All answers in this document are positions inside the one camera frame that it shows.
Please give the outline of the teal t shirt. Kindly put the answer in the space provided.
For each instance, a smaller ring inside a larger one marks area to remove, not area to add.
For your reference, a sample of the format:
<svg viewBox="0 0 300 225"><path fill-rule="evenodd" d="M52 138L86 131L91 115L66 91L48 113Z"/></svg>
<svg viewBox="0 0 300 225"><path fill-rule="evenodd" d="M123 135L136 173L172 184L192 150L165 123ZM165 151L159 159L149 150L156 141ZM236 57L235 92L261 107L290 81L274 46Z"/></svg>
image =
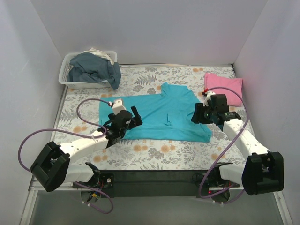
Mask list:
<svg viewBox="0 0 300 225"><path fill-rule="evenodd" d="M210 142L212 132L208 126L191 121L199 100L186 86L165 82L160 94L121 96L120 99L128 111L135 106L143 122L127 131L124 139Z"/></svg>

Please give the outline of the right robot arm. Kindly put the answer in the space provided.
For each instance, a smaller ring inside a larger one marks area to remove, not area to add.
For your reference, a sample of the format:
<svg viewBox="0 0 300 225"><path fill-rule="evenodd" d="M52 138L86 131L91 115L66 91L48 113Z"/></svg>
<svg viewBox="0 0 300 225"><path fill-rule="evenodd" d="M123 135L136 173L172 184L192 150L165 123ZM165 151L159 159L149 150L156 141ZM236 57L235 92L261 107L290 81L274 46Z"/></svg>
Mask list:
<svg viewBox="0 0 300 225"><path fill-rule="evenodd" d="M225 94L206 92L204 103L195 105L191 121L195 124L215 124L236 145L246 163L214 163L204 175L201 186L214 183L241 185L248 195L281 191L284 188L284 159L272 152L246 130L246 123L236 112L231 112Z"/></svg>

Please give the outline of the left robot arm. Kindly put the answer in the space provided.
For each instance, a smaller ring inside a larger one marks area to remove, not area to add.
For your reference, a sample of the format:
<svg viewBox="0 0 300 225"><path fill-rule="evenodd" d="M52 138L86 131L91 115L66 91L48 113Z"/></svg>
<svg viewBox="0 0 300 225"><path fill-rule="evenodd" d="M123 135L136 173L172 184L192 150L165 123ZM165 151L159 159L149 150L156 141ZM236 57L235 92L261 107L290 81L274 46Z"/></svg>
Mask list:
<svg viewBox="0 0 300 225"><path fill-rule="evenodd" d="M47 143L30 167L47 192L52 192L63 183L72 182L75 187L86 185L94 188L101 182L101 171L91 162L76 165L75 161L98 150L105 150L118 143L126 134L142 125L142 118L135 106L127 111L120 106L109 114L102 128L88 138L56 144Z"/></svg>

